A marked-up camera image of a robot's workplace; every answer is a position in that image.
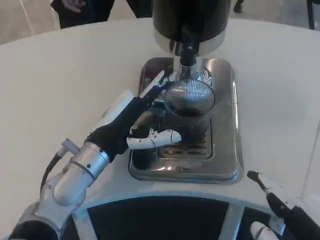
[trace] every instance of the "drip tray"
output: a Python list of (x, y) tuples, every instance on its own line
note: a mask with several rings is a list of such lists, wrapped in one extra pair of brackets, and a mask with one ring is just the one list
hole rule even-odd
[(190, 144), (173, 143), (159, 147), (161, 158), (207, 160), (214, 154), (215, 145), (211, 141), (211, 127), (201, 141)]
[[(152, 58), (142, 69), (139, 93), (173, 58)], [(234, 71), (222, 59), (204, 59), (204, 71), (212, 78), (215, 106), (205, 137), (189, 145), (169, 144), (130, 153), (129, 172), (139, 180), (191, 183), (235, 183), (243, 176), (238, 128), (238, 100)]]

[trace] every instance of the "robotic hand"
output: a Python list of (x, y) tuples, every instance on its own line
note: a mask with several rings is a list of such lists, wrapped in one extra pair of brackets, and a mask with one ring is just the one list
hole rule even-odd
[[(90, 187), (116, 155), (129, 149), (147, 149), (181, 141), (173, 130), (150, 129), (147, 138), (129, 137), (136, 120), (153, 104), (167, 86), (165, 72), (160, 72), (137, 97), (125, 91), (111, 106), (97, 127), (78, 148), (70, 140), (62, 143), (47, 167), (40, 188), (40, 199), (30, 205), (9, 239), (59, 240), (70, 214), (81, 206)], [(74, 154), (62, 173), (47, 181), (49, 172), (67, 153)]]
[[(247, 176), (259, 184), (271, 210), (283, 219), (297, 240), (320, 239), (320, 215), (311, 206), (259, 172), (249, 171)], [(255, 240), (278, 240), (276, 234), (260, 222), (254, 222), (250, 231)]]

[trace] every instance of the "round table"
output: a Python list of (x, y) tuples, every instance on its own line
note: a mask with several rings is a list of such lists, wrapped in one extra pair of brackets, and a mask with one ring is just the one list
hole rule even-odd
[[(226, 59), (235, 70), (245, 171), (260, 171), (297, 195), (309, 185), (318, 145), (319, 43), (319, 32), (230, 19), (224, 43), (208, 56)], [(146, 61), (168, 56), (154, 40), (151, 19), (84, 25), (0, 45), (0, 237), (39, 198), (42, 174), (60, 143), (70, 138), (81, 145), (122, 91), (137, 93)], [(87, 191), (83, 207), (151, 193), (267, 205), (245, 176), (232, 185), (138, 181), (128, 173), (125, 153)]]

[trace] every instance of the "drip tray grate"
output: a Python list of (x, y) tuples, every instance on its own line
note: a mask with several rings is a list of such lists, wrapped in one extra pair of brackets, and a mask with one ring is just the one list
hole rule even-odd
[(173, 143), (161, 146), (158, 154), (166, 159), (197, 159), (206, 160), (213, 155), (214, 145), (212, 144), (211, 126), (205, 133), (202, 140), (193, 143)]

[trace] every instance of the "black panel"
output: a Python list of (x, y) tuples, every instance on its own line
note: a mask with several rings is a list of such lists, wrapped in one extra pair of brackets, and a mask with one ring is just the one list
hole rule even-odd
[(184, 196), (126, 199), (88, 209), (98, 240), (217, 240), (229, 204)]
[(227, 26), (231, 0), (153, 0), (153, 24), (168, 39), (183, 42), (187, 28), (194, 40), (203, 42)]
[(75, 222), (72, 219), (72, 217), (69, 217), (69, 219), (66, 222), (65, 230), (61, 240), (80, 240)]
[[(262, 211), (246, 208), (243, 213), (237, 240), (254, 240), (250, 233), (250, 226), (253, 222), (260, 222), (266, 226), (269, 224), (271, 215)], [(286, 228), (283, 236), (278, 236), (279, 240), (297, 240)]]

